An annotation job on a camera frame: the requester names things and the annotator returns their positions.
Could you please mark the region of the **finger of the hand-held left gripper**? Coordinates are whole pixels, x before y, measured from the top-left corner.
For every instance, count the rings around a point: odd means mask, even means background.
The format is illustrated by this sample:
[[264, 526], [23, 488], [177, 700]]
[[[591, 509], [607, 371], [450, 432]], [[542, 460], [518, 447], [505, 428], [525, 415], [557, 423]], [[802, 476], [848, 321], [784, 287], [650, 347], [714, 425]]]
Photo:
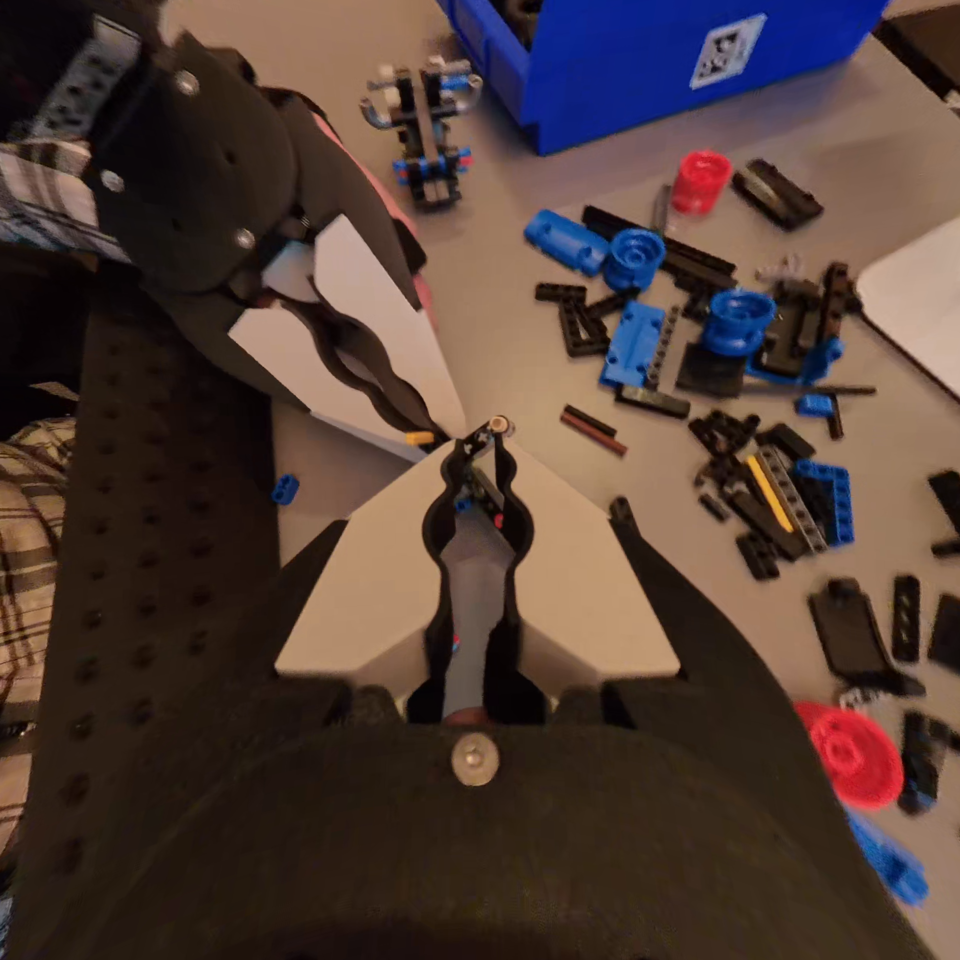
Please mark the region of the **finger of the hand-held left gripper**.
[[315, 420], [412, 462], [437, 448], [426, 402], [362, 325], [275, 305], [247, 309], [227, 335]]
[[416, 390], [437, 426], [437, 442], [463, 438], [466, 416], [437, 335], [418, 294], [404, 293], [344, 213], [313, 244], [291, 243], [266, 270], [271, 306], [313, 306], [321, 318], [370, 331], [392, 370]]

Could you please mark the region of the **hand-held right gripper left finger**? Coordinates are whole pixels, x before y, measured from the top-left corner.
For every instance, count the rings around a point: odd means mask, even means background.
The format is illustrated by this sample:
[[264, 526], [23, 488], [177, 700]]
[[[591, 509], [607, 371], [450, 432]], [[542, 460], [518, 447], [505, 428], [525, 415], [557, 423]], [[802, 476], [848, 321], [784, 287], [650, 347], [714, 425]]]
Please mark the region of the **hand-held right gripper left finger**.
[[464, 441], [410, 467], [331, 531], [339, 537], [274, 661], [286, 679], [379, 687], [410, 722], [439, 722], [453, 641], [450, 575]]

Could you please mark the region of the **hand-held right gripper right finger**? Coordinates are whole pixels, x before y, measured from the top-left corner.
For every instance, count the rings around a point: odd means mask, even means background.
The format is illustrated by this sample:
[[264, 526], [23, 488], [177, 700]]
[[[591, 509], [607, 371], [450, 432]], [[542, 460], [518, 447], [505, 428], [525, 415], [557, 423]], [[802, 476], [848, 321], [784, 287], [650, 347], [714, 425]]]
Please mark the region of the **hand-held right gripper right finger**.
[[552, 700], [609, 682], [674, 679], [681, 663], [604, 510], [498, 438], [494, 482], [513, 552], [486, 646], [495, 722], [543, 722]]

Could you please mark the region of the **black toy brick assembly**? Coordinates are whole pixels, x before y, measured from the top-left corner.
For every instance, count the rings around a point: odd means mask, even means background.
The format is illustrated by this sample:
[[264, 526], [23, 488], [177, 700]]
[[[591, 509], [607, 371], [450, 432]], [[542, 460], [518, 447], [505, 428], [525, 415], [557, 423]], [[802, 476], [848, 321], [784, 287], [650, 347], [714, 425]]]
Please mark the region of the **black toy brick assembly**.
[[427, 545], [447, 530], [455, 532], [456, 518], [474, 508], [486, 517], [504, 541], [508, 540], [504, 519], [505, 497], [496, 479], [496, 438], [510, 439], [515, 430], [516, 426], [509, 417], [497, 414], [465, 438], [461, 486], [449, 503], [452, 517], [448, 522], [447, 516], [441, 513], [437, 520], [435, 514], [438, 508], [431, 506], [427, 510], [423, 522]]

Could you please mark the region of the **person's left forearm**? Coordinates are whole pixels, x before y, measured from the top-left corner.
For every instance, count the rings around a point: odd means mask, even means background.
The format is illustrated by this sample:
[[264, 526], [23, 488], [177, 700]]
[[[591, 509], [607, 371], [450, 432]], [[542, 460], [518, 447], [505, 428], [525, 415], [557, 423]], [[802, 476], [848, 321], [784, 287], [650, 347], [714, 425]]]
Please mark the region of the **person's left forearm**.
[[94, 195], [81, 177], [89, 163], [84, 140], [41, 137], [2, 143], [2, 242], [131, 264], [116, 239], [100, 227]]

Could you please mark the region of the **person's left hand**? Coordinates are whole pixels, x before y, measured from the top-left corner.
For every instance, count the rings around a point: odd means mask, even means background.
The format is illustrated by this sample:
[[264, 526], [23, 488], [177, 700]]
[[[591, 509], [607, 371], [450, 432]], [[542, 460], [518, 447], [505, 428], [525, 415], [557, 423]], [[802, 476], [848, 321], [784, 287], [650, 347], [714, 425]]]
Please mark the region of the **person's left hand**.
[[364, 164], [360, 163], [347, 149], [342, 138], [335, 131], [335, 129], [330, 126], [327, 115], [321, 109], [314, 108], [312, 106], [309, 108], [309, 110], [311, 114], [313, 114], [318, 128], [321, 129], [328, 138], [334, 141], [344, 153], [346, 153], [351, 162], [353, 162], [354, 166], [362, 171], [366, 179], [371, 183], [374, 190], [377, 192], [385, 209], [389, 211], [390, 217], [393, 221], [394, 229], [403, 248], [404, 257], [406, 258], [407, 266], [411, 273], [414, 282], [414, 288], [420, 304], [426, 311], [426, 316], [433, 330], [439, 330], [439, 324], [434, 310], [433, 294], [426, 281], [426, 278], [424, 277], [424, 268], [426, 267], [427, 263], [427, 255], [419, 237], [414, 230], [414, 222], [412, 222], [410, 217], [408, 217], [407, 214], [402, 210], [394, 196], [387, 190], [386, 186], [384, 186], [383, 183], [376, 176], [374, 176], [374, 174]]

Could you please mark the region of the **black and blue brick assembly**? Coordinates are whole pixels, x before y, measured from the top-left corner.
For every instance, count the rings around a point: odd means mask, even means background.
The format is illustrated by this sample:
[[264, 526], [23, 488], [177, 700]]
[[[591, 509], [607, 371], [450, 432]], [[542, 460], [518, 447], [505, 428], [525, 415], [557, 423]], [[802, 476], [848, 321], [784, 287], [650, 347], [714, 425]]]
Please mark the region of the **black and blue brick assembly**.
[[439, 54], [418, 69], [383, 65], [367, 82], [359, 110], [368, 126], [396, 135], [392, 173], [416, 210], [448, 210], [461, 201], [461, 177], [474, 159], [470, 148], [452, 142], [450, 124], [479, 104], [483, 89], [468, 59]]

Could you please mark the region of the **pile of black toy beams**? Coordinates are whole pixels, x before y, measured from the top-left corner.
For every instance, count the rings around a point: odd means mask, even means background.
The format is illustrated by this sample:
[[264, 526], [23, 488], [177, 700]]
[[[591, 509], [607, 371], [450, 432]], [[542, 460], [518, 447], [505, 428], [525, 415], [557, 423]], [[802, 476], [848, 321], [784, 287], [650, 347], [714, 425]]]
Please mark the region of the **pile of black toy beams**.
[[[794, 485], [791, 471], [797, 461], [809, 459], [831, 465], [817, 459], [814, 446], [795, 429], [783, 422], [763, 427], [757, 414], [736, 417], [714, 409], [690, 419], [687, 430], [706, 454], [693, 479], [698, 502], [716, 522], [736, 519], [743, 524], [743, 532], [735, 536], [734, 543], [755, 581], [778, 579], [782, 564], [846, 547], [827, 546]], [[780, 526], [759, 497], [744, 465], [751, 455], [774, 485], [794, 525], [792, 534]]]

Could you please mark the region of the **blue curved toy panel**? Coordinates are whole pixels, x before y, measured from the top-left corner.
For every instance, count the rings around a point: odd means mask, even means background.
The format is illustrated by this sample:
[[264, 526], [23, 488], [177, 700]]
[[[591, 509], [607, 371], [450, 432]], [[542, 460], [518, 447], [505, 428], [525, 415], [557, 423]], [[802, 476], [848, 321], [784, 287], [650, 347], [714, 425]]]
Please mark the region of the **blue curved toy panel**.
[[601, 235], [549, 209], [532, 217], [523, 236], [548, 258], [588, 278], [601, 273], [610, 252], [609, 241]]

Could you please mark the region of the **yellow toy axle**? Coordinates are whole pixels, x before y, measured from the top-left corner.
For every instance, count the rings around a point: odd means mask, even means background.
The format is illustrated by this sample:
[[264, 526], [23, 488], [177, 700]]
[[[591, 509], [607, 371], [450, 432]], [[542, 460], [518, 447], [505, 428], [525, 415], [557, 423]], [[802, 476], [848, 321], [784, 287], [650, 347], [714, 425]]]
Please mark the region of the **yellow toy axle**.
[[744, 461], [745, 469], [749, 472], [753, 486], [759, 491], [758, 496], [766, 504], [779, 526], [788, 534], [794, 532], [794, 525], [784, 509], [777, 491], [763, 471], [763, 467], [756, 455], [750, 455]]

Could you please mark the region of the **black studded toy beam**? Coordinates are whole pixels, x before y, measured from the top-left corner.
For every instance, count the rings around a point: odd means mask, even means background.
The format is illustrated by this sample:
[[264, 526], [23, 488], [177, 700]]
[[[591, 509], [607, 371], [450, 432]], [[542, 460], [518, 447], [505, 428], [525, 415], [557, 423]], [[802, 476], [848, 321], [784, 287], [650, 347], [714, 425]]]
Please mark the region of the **black studded toy beam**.
[[690, 416], [690, 402], [673, 395], [629, 385], [618, 385], [614, 400], [617, 403], [677, 421]]

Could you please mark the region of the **black dimpled mat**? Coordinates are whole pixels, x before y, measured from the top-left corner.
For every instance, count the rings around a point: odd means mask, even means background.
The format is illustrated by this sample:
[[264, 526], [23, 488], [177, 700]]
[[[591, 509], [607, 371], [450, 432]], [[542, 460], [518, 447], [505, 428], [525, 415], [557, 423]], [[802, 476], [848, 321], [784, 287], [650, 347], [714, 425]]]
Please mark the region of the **black dimpled mat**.
[[195, 789], [191, 702], [279, 569], [270, 400], [102, 265], [86, 323], [7, 956], [55, 955]]

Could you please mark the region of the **blue angled toy beam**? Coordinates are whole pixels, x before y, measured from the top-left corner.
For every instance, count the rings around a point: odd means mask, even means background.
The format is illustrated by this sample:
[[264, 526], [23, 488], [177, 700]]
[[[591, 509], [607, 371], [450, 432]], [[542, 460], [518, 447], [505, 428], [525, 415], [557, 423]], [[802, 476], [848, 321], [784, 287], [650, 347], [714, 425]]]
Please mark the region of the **blue angled toy beam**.
[[826, 545], [851, 546], [856, 530], [848, 470], [805, 459], [794, 463], [791, 478]]

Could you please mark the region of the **blue flat toy panel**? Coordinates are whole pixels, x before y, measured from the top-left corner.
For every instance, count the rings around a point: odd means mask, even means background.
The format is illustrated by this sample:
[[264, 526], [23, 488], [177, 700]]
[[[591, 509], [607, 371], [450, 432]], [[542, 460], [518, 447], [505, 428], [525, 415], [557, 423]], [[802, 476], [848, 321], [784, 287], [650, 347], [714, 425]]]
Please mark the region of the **blue flat toy panel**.
[[600, 386], [644, 388], [660, 342], [666, 311], [636, 300], [623, 309], [598, 379]]

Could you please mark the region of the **blue toy wheel hub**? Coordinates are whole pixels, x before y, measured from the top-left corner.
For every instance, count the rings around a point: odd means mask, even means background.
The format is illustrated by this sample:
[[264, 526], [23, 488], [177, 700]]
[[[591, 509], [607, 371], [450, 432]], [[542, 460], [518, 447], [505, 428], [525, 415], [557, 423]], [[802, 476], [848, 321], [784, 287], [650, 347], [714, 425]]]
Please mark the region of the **blue toy wheel hub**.
[[603, 266], [606, 286], [617, 293], [645, 292], [666, 258], [663, 237], [643, 228], [618, 231], [608, 244]]
[[709, 303], [700, 344], [719, 356], [749, 357], [762, 345], [776, 314], [777, 304], [768, 294], [739, 288], [717, 292]]

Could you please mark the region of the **grey studded toy beam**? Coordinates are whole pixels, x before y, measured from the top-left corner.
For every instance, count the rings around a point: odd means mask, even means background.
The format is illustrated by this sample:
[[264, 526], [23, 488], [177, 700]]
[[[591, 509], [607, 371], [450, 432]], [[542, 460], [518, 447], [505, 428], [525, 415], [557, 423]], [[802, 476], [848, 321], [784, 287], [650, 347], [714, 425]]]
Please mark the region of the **grey studded toy beam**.
[[648, 391], [657, 393], [661, 389], [662, 374], [666, 363], [666, 355], [671, 346], [674, 333], [681, 316], [681, 307], [674, 305], [666, 312], [662, 320], [659, 328], [658, 338], [654, 346], [654, 352], [646, 370], [645, 388]]

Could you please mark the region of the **black panel with tab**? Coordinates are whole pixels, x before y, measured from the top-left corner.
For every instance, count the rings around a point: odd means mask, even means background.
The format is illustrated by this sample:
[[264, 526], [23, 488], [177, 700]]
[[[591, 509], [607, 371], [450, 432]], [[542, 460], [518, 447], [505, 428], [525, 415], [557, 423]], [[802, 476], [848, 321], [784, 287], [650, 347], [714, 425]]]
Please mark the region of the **black panel with tab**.
[[849, 690], [920, 699], [927, 688], [894, 666], [868, 595], [853, 578], [832, 578], [808, 596], [826, 664]]

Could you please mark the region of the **red toy wheel hub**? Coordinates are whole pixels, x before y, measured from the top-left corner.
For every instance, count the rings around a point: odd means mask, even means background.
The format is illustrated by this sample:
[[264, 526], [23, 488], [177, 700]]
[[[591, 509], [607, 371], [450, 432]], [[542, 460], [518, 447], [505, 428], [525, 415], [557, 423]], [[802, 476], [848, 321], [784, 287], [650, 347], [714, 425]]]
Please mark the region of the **red toy wheel hub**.
[[734, 170], [734, 163], [722, 153], [691, 151], [678, 164], [670, 194], [671, 209], [688, 217], [709, 215], [730, 183]]
[[883, 810], [905, 785], [900, 752], [882, 727], [860, 713], [819, 702], [796, 701], [823, 770], [841, 803], [863, 811]]

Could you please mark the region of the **thin black toy axle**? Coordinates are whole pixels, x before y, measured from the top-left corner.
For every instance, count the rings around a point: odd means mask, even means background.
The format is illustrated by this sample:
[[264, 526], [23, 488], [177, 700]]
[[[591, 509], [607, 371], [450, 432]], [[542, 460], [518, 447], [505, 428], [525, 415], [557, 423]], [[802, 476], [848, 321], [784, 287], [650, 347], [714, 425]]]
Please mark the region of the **thin black toy axle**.
[[740, 397], [802, 397], [828, 396], [840, 397], [873, 397], [879, 389], [876, 386], [842, 385], [826, 383], [819, 385], [781, 384], [772, 382], [750, 381], [745, 383], [738, 395]]

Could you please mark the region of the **short black oval beam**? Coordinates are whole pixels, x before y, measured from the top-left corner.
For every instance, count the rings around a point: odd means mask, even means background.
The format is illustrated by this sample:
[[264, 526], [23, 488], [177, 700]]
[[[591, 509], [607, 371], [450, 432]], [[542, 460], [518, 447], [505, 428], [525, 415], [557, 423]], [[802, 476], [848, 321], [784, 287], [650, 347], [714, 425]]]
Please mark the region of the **short black oval beam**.
[[916, 665], [920, 660], [921, 585], [912, 574], [894, 577], [892, 656], [896, 662]]

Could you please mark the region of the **long black toy beam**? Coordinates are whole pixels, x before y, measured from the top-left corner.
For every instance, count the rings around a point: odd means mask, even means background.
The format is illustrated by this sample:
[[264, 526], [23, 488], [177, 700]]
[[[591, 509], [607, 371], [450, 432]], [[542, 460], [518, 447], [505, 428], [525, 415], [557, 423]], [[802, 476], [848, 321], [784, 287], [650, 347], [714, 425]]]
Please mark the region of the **long black toy beam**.
[[[581, 222], [607, 241], [624, 231], [643, 228], [639, 223], [590, 204], [582, 208]], [[658, 270], [666, 273], [678, 289], [714, 294], [738, 286], [735, 264], [669, 237], [663, 237], [663, 243], [665, 256]]]

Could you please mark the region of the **blue bin with white tag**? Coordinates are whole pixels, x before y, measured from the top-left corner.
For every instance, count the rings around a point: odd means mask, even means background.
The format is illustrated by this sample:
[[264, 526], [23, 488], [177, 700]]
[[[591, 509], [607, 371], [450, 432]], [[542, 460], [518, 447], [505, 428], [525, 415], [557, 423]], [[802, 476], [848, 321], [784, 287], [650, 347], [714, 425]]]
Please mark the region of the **blue bin with white tag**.
[[543, 157], [844, 62], [888, 2], [543, 2], [530, 47], [494, 2], [438, 6]]

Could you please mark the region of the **black square toy panel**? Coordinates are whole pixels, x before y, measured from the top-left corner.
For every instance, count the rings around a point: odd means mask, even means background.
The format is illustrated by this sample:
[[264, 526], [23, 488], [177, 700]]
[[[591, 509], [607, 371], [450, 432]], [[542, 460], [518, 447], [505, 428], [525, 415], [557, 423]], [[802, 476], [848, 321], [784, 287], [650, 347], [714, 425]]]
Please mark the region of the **black square toy panel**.
[[927, 649], [930, 663], [959, 675], [959, 597], [940, 596]]

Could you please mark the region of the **black angled toy beam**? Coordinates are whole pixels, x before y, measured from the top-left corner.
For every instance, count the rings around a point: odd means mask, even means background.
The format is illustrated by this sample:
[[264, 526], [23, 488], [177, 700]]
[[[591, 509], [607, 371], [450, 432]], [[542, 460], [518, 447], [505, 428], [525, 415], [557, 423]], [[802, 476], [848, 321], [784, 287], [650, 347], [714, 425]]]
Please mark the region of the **black angled toy beam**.
[[959, 555], [959, 472], [948, 469], [932, 474], [927, 485], [937, 499], [954, 537], [931, 545], [931, 553], [937, 559], [948, 559]]

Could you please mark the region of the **blue straight toy beam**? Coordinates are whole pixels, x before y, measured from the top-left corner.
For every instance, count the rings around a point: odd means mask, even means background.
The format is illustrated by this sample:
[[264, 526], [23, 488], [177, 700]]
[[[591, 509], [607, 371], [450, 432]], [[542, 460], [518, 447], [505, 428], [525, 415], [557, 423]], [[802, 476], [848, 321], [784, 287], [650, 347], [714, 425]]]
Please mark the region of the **blue straight toy beam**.
[[922, 907], [930, 896], [924, 864], [858, 810], [845, 807], [851, 833], [885, 888], [902, 904]]

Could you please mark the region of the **black curved toy panel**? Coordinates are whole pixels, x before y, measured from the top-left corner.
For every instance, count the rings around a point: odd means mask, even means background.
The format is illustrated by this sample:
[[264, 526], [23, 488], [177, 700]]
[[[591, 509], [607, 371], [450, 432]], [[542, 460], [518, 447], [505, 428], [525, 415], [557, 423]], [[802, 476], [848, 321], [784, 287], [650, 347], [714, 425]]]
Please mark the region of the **black curved toy panel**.
[[819, 219], [824, 207], [776, 165], [754, 158], [734, 171], [730, 187], [750, 207], [785, 233], [795, 233]]

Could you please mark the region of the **white book stand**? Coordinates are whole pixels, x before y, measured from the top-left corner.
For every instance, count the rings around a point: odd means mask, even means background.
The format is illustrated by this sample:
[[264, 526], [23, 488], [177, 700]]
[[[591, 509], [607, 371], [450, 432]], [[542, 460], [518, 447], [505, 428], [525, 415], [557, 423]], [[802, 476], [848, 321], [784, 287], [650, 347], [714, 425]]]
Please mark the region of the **white book stand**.
[[959, 219], [870, 264], [855, 283], [867, 322], [959, 397]]

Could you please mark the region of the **black angled toy frame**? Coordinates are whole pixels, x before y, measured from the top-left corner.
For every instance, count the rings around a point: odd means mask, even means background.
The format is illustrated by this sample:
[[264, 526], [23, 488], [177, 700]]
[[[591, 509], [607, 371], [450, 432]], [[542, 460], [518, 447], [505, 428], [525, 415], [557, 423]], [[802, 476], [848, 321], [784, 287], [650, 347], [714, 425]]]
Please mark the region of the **black angled toy frame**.
[[539, 282], [534, 289], [534, 299], [557, 306], [565, 352], [576, 359], [606, 355], [611, 342], [607, 318], [622, 313], [639, 293], [638, 288], [629, 287], [588, 303], [585, 285]]

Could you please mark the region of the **black and blue frame assembly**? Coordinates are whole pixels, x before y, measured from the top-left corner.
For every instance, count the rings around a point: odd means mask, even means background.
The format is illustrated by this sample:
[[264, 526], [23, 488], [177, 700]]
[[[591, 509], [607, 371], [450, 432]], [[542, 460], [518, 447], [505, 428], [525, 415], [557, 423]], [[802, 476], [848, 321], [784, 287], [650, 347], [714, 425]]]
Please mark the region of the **black and blue frame assembly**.
[[844, 354], [844, 320], [861, 309], [850, 265], [830, 262], [817, 282], [779, 277], [770, 297], [774, 319], [747, 360], [747, 376], [786, 386], [811, 386], [824, 379]]

